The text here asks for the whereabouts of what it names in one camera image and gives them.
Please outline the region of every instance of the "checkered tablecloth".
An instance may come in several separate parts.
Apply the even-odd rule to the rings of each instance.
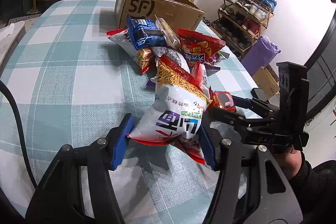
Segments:
[[[135,62],[106,37],[117,28],[114,6],[115,0],[52,5],[23,37],[1,75],[18,104],[37,182],[62,145],[88,145],[118,126],[126,112],[140,118],[154,102],[154,91],[146,83],[155,72],[140,76]],[[203,22],[197,31],[215,36]],[[250,98],[256,84],[231,51],[224,50],[230,58],[209,77],[213,90]],[[12,110],[0,99],[0,186],[24,215],[34,190]],[[229,126],[214,126],[224,136],[239,139]],[[85,207],[92,216],[85,176],[83,169]],[[218,178],[173,146],[133,141],[110,176],[127,223],[155,224],[201,223]]]

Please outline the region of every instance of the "purple bag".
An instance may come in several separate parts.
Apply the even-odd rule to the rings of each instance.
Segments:
[[[278,46],[271,43],[267,36],[259,37],[241,63],[248,73],[253,76],[260,67],[267,67],[280,52]]]

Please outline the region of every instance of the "human hand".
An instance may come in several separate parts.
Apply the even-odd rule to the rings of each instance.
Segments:
[[[284,153],[275,154],[273,156],[288,180],[295,177],[300,171],[302,163],[301,152],[295,150],[293,146],[289,147]]]

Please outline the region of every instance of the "sf logo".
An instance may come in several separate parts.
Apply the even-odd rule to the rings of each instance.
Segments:
[[[148,0],[131,0],[131,6],[132,9],[129,9],[128,11],[130,13],[136,13],[135,15],[131,15],[133,19],[145,19],[152,14],[155,7],[155,1],[151,0],[149,2]]]

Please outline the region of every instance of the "person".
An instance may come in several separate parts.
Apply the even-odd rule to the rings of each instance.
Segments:
[[[328,161],[316,172],[303,152],[291,147],[274,155],[296,195],[303,223],[336,223],[336,161]]]

